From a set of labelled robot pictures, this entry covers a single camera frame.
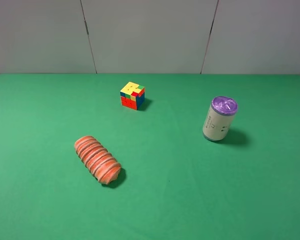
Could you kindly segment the white purple cylindrical roll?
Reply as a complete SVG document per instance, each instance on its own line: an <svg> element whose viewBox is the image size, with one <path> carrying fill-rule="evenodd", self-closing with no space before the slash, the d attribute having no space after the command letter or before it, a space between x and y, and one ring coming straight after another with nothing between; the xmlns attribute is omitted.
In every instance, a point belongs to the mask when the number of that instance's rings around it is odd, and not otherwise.
<svg viewBox="0 0 300 240"><path fill-rule="evenodd" d="M223 140L238 111L238 103L227 96L217 96L211 101L202 127L203 136L212 142Z"/></svg>

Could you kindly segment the multicolour puzzle cube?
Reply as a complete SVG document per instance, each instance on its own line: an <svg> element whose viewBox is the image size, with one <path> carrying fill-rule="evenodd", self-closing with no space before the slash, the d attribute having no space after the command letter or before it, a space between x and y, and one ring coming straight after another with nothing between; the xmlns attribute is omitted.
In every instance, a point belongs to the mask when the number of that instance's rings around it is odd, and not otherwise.
<svg viewBox="0 0 300 240"><path fill-rule="evenodd" d="M134 82L128 82L120 90L120 101L124 107L139 110L145 101L146 88Z"/></svg>

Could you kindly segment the orange ridged toy carrot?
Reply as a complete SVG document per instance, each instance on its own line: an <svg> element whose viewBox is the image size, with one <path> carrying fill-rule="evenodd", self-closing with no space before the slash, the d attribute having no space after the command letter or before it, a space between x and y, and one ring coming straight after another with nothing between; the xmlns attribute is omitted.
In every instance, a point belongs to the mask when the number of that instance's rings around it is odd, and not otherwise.
<svg viewBox="0 0 300 240"><path fill-rule="evenodd" d="M116 158L93 136L83 136L74 143L81 162L101 184L117 180L122 166Z"/></svg>

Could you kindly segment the green table cloth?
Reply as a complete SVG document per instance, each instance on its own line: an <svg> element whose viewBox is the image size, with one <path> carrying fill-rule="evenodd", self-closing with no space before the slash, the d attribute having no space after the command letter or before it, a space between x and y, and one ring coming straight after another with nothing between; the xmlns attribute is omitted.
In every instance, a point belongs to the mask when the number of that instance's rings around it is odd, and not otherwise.
<svg viewBox="0 0 300 240"><path fill-rule="evenodd" d="M238 110L210 141L218 96ZM84 136L117 180L81 162ZM0 74L0 240L300 240L300 75Z"/></svg>

